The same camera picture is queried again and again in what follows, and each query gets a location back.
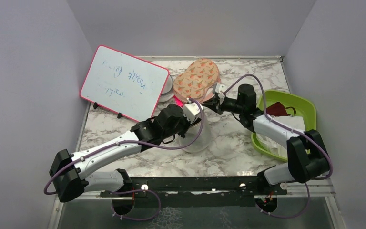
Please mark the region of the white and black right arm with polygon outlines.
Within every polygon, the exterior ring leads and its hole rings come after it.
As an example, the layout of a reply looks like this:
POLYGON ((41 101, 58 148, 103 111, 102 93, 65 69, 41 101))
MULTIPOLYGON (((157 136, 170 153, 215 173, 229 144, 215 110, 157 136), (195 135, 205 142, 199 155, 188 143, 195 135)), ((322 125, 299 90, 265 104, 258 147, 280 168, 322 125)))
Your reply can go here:
POLYGON ((230 112, 238 115, 241 125, 253 133, 265 135, 287 150, 287 162, 265 169, 257 174, 256 189, 268 194, 275 185, 284 182, 306 183, 331 171, 327 153, 316 130, 302 131, 278 123, 256 105, 256 92, 250 84, 238 88, 237 98, 229 98, 214 87, 214 96, 203 106, 221 115, 230 112))

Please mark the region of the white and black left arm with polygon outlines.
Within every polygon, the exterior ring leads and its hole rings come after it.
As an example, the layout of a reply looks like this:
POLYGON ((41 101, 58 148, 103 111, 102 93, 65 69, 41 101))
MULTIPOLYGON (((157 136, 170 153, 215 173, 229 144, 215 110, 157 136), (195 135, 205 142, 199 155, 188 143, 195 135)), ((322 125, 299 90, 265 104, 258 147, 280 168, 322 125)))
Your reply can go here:
POLYGON ((170 104, 157 116, 137 122, 129 131, 102 145, 74 153, 67 149, 59 151, 49 170, 51 178, 44 194, 50 195, 48 187, 53 184, 52 194, 56 194, 62 203, 96 190, 113 189, 119 196, 127 195, 131 184, 124 170, 95 177, 93 173, 118 159, 147 149, 165 149, 165 139, 175 135, 184 137, 201 113, 201 106, 196 103, 182 107, 170 104))

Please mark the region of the white mesh laundry bag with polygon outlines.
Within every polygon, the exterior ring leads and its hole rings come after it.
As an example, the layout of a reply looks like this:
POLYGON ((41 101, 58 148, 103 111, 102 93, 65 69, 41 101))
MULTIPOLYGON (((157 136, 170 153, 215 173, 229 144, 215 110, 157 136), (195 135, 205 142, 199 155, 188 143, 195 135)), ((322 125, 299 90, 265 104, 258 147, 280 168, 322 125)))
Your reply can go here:
POLYGON ((185 146, 183 150, 187 153, 198 153, 205 150, 211 143, 211 128, 205 112, 203 112, 204 119, 201 119, 201 112, 198 112, 196 120, 191 124, 185 138, 178 136, 179 146, 185 146))

